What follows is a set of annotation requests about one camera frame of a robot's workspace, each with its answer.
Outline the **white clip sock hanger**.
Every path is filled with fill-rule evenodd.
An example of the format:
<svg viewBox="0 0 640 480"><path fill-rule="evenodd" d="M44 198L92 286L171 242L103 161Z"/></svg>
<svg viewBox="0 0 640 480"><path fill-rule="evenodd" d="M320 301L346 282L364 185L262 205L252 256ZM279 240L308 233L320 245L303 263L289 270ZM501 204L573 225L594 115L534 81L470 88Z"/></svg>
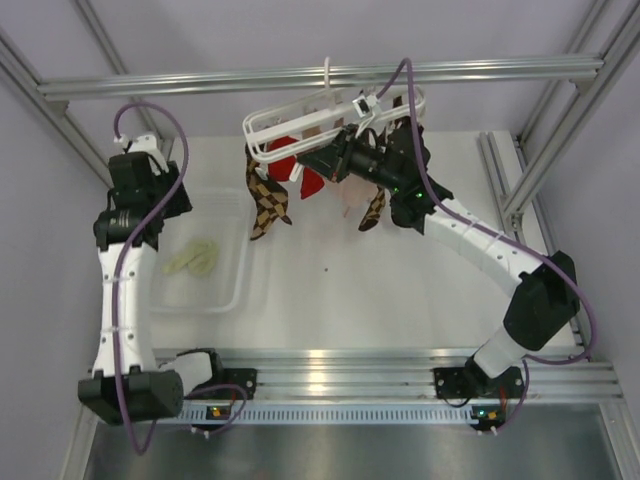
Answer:
<svg viewBox="0 0 640 480"><path fill-rule="evenodd" d="M352 101L361 94L376 94L383 114L359 120ZM348 124L355 124L360 134L367 127L377 128L412 112L418 115L424 112L425 94L414 80L413 65L408 58L400 62L383 87L370 87L361 94L351 99L345 88L324 88L297 100L255 111L242 122L245 145L256 161L270 164L331 143ZM297 142L267 151L271 141L284 136L296 138Z"/></svg>

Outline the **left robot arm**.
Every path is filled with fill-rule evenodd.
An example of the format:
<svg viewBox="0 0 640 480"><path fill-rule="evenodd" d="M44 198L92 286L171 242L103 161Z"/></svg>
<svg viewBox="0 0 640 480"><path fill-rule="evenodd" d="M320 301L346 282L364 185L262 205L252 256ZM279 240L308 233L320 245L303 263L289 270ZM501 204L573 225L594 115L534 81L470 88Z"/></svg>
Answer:
<svg viewBox="0 0 640 480"><path fill-rule="evenodd" d="M102 274L99 347L89 378L79 381L80 402L108 425L177 416L194 390L214 397L226 374L216 352L193 349L159 365L149 320L159 236L167 218L191 210L175 182L174 162L148 152L110 158L108 204L93 231Z"/></svg>

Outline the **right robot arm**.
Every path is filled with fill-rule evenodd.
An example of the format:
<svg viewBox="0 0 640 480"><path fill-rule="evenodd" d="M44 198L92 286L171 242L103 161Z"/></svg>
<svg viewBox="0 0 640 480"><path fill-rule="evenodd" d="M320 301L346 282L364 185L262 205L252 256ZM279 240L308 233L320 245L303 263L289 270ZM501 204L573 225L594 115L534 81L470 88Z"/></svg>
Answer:
<svg viewBox="0 0 640 480"><path fill-rule="evenodd" d="M375 145L349 124L299 157L334 183L355 176L388 191L395 225L451 248L509 296L501 326L462 370L469 392L486 397L502 386L509 368L541 350L579 312L575 265L561 251L545 256L475 219L429 176L429 160L422 128L409 121Z"/></svg>

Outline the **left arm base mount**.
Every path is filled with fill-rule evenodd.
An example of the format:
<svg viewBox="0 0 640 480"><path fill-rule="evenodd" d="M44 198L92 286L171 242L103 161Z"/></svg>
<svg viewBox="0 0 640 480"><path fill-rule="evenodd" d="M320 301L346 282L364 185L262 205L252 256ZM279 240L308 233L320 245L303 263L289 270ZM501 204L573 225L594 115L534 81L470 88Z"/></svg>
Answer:
<svg viewBox="0 0 640 480"><path fill-rule="evenodd" d="M241 387L248 400L254 398L257 388L258 371L254 368L225 368L221 377L223 384L232 384ZM232 390L223 389L218 397L225 400L242 400L242 394Z"/></svg>

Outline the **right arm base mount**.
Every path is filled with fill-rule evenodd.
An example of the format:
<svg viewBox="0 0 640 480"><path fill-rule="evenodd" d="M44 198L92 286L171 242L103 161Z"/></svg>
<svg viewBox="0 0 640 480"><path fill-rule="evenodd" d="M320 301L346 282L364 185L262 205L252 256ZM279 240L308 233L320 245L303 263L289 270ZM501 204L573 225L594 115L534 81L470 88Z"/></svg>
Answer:
<svg viewBox="0 0 640 480"><path fill-rule="evenodd" d="M466 405L473 396L463 367L434 368L433 379L436 398L454 407Z"/></svg>

